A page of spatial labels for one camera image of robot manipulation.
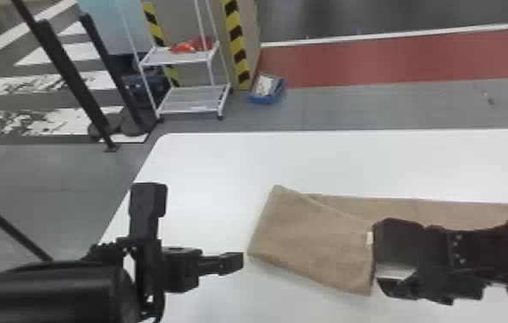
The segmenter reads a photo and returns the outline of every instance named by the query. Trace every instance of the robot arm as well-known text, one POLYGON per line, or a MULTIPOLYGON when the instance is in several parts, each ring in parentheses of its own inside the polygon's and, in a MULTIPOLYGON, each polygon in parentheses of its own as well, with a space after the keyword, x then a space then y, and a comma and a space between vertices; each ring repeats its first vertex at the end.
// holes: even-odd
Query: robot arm
POLYGON ((452 305, 456 298, 480 300, 493 283, 508 292, 508 222, 456 231, 388 218, 373 232, 376 268, 410 271, 402 278, 376 275, 386 296, 452 305))
POLYGON ((135 184, 129 235, 94 245, 77 261, 52 261, 0 272, 0 323, 137 323, 161 320, 165 293, 185 293, 199 278, 243 267, 242 253, 203 256, 200 249, 162 247, 157 239, 167 187, 135 184), (123 268, 135 262, 135 280, 123 268))

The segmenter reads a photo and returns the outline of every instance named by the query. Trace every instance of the white floor stripe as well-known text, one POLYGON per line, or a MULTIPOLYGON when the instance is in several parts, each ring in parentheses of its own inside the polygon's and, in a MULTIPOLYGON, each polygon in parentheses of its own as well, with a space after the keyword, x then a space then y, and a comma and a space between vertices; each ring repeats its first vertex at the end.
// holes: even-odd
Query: white floor stripe
MULTIPOLYGON (((63 45, 63 48, 73 62, 99 59, 99 53, 95 49, 95 46, 92 42, 65 44, 63 45)), ((47 56, 42 47, 39 47, 28 54, 26 57, 22 58, 19 62, 15 63, 15 66, 49 63, 51 63, 49 56, 47 56)))
POLYGON ((58 36, 69 36, 72 34, 86 34, 85 28, 80 21, 74 22, 72 25, 64 29, 58 36))
MULTIPOLYGON (((102 107, 107 113, 118 113, 123 107, 102 107)), ((4 111, 0 110, 0 137, 44 137, 44 136, 84 136, 90 120, 80 108, 63 108, 52 111, 4 111)), ((127 137, 112 135, 116 143, 142 143, 149 135, 127 137)))
MULTIPOLYGON (((115 88, 115 83, 106 70, 94 70, 80 74, 91 90, 115 88)), ((0 95, 52 93, 66 87, 65 81, 59 74, 0 77, 0 95)))
MULTIPOLYGON (((67 10, 69 7, 74 5, 76 3, 76 0, 62 0, 58 3, 55 3, 53 6, 49 7, 48 9, 45 9, 41 11, 39 14, 35 16, 35 19, 51 19, 55 15, 58 15, 62 13, 63 11, 67 10)), ((27 24, 24 22, 11 28, 4 34, 0 34, 0 50, 3 49, 5 46, 11 44, 15 40, 18 40, 23 36, 24 34, 29 32, 29 27, 27 27, 27 24)))
POLYGON ((475 32, 493 32, 501 30, 508 30, 508 23, 468 26, 468 27, 454 27, 444 29, 417 30, 412 32, 399 32, 386 34, 359 34, 354 36, 326 37, 313 40, 271 41, 261 43, 261 47, 271 48, 271 47, 319 45, 319 44, 343 43, 347 41, 358 41, 358 40, 386 40, 391 38, 432 36, 437 34, 461 34, 475 32))

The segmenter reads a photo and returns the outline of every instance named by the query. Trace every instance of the folded towel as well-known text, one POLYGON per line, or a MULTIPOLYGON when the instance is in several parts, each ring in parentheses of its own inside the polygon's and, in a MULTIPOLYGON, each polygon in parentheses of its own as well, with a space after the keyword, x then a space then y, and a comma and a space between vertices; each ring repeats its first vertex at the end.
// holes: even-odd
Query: folded towel
POLYGON ((484 229, 508 220, 508 204, 301 194, 275 186, 248 255, 335 289, 369 295, 374 267, 367 235, 386 217, 484 229))

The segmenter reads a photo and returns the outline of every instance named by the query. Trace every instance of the hazard stripe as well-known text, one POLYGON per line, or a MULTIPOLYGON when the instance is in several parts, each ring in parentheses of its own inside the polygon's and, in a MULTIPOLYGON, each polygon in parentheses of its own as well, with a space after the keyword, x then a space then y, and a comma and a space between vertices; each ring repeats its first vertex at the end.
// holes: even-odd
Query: hazard stripe
POLYGON ((225 13, 225 28, 230 37, 230 50, 234 60, 237 87, 249 89, 252 85, 252 76, 249 72, 246 42, 243 38, 242 18, 237 0, 220 0, 225 13))
MULTIPOLYGON (((163 34, 163 29, 157 22, 156 17, 156 8, 153 6, 151 1, 142 2, 145 13, 145 20, 147 20, 148 25, 150 26, 150 33, 153 37, 154 43, 156 46, 165 47, 165 35, 163 34)), ((167 65, 163 68, 163 72, 165 75, 171 80, 171 83, 175 87, 180 86, 180 76, 177 74, 177 70, 173 65, 167 65)))

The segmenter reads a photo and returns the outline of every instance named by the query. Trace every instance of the blue tray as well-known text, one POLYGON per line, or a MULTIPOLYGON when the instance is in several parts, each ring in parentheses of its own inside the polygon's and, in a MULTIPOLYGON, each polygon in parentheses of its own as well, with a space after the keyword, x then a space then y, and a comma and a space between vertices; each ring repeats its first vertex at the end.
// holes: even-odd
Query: blue tray
POLYGON ((248 98, 253 103, 271 105, 279 98, 282 92, 284 92, 284 88, 285 88, 285 78, 280 77, 278 81, 278 86, 276 87, 276 90, 273 93, 273 95, 267 96, 257 95, 252 93, 252 90, 250 89, 248 98))

